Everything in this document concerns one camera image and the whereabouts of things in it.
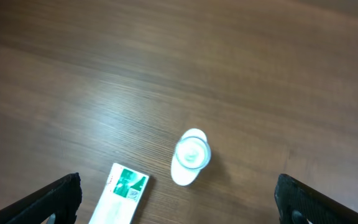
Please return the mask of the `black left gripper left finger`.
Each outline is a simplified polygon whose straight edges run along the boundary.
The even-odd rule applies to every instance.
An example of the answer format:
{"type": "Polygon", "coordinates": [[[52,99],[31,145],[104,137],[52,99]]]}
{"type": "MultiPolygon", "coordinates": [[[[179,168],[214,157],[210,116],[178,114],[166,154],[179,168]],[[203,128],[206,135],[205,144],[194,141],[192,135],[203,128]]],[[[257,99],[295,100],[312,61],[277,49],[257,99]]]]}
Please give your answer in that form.
{"type": "Polygon", "coordinates": [[[0,223],[42,223],[55,216],[55,223],[76,222],[82,201],[79,173],[72,173],[0,210],[0,223]]]}

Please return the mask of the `white green medicine box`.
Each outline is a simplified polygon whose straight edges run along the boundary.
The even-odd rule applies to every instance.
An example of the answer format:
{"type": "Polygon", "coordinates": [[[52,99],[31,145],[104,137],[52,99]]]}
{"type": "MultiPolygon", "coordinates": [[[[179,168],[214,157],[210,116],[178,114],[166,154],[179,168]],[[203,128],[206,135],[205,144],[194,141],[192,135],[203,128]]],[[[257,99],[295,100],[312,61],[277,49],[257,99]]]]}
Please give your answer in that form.
{"type": "Polygon", "coordinates": [[[149,176],[114,163],[89,224],[130,224],[149,176]]]}

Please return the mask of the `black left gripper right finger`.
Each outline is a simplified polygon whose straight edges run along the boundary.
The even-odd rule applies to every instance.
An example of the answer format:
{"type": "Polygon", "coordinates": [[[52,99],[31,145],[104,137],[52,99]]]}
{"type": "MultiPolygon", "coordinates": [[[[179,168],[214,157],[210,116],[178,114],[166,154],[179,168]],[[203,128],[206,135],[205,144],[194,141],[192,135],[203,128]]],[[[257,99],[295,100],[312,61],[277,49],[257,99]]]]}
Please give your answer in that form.
{"type": "Polygon", "coordinates": [[[288,174],[280,174],[274,198],[281,224],[358,223],[358,213],[288,174]]]}

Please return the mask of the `white spray bottle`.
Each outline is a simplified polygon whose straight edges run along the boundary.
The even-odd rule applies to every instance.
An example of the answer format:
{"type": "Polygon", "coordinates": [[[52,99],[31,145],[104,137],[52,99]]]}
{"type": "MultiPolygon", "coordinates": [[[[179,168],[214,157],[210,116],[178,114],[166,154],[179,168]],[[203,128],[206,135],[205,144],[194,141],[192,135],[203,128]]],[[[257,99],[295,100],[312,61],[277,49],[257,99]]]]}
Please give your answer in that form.
{"type": "Polygon", "coordinates": [[[187,130],[175,146],[171,177],[180,186],[190,185],[211,160],[206,134],[197,128],[187,130]]]}

